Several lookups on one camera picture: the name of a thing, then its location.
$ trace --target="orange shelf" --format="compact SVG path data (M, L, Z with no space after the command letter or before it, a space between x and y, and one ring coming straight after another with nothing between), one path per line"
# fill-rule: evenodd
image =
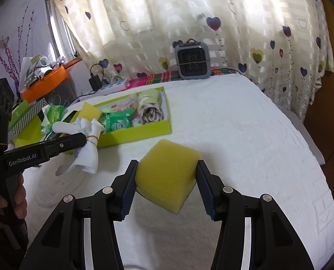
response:
M45 96L47 93L55 89L60 83L68 78L67 72L63 66L60 66L50 74L44 76L41 80L27 88L22 97L29 104L35 100Z

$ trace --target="metal screw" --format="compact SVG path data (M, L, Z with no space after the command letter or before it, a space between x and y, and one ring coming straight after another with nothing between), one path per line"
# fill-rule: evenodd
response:
M63 201L68 203L73 200L73 197L71 195L64 196Z
M225 192L227 194L231 194L231 192L233 192L233 188L226 186L226 187L223 188L223 192Z
M263 200L265 200L266 202L270 202L270 201L272 201L272 197L270 196L270 195L268 195L268 194L265 194L265 195L263 195Z
M104 194L110 194L110 193L113 192L113 189L111 187L105 187L105 188L103 188L102 192Z

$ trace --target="yellow-green box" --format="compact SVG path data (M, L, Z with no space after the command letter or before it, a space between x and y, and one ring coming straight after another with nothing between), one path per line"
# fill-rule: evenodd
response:
M163 115L164 120L158 121L156 123L144 124L137 127L131 127L123 130L113 131L109 133L101 134L98 141L98 148L113 146L117 144L132 142L136 140L147 139L151 137L157 137L162 135L167 135L172 133L172 126L170 121L170 113L168 107L167 96L163 87L157 87L156 90L159 90L164 94L164 100L166 104L167 115ZM94 105L96 108L122 100L130 96L130 94L112 99L109 101L104 101ZM78 112L74 115L70 123L73 123L78 118Z

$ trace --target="power strip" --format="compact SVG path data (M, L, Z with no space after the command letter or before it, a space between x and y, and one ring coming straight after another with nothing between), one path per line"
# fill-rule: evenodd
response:
M98 90L96 93L94 93L93 90L91 90L88 94L83 95L80 97L79 101L90 99L92 97L96 96L104 96L112 93L116 93L118 91L122 91L128 88L130 81L128 79L119 80L114 84L106 84L103 85L100 90Z

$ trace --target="window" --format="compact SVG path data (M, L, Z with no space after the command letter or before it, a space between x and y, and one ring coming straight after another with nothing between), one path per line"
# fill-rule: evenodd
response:
M53 0L45 0L49 31L52 36L52 47L56 58L62 56L67 61L75 58L76 47L73 44L70 30L64 22Z

